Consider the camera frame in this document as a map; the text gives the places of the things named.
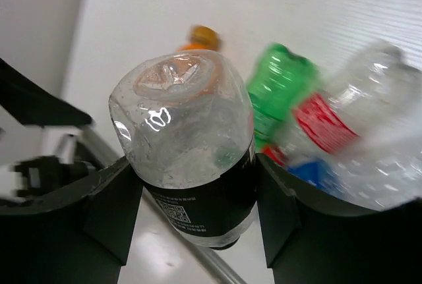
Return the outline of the clear bottle blue label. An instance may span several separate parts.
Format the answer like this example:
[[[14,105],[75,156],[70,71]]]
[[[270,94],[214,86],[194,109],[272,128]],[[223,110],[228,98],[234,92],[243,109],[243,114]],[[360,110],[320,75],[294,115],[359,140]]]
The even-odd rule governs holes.
[[[286,171],[340,200],[382,211],[421,197],[421,146],[301,156]]]

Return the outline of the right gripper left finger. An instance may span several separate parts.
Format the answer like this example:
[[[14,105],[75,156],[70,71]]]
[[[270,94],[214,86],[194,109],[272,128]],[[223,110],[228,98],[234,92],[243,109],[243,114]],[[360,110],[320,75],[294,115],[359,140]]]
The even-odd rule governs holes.
[[[122,157],[27,206],[1,207],[1,282],[116,283],[141,195]]]

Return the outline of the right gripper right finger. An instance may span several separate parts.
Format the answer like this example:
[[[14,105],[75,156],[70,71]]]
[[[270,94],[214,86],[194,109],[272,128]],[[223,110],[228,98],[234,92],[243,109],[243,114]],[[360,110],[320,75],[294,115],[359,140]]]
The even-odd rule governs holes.
[[[377,212],[258,154],[258,212],[276,283],[420,283],[421,200]]]

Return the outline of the clear bottle black label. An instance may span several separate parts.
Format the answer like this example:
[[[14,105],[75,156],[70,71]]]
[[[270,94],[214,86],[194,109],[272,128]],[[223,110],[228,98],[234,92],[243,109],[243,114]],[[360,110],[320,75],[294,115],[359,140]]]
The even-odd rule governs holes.
[[[253,109],[220,53],[178,51],[128,72],[109,113],[131,167],[189,242],[223,250],[249,228],[256,205]]]

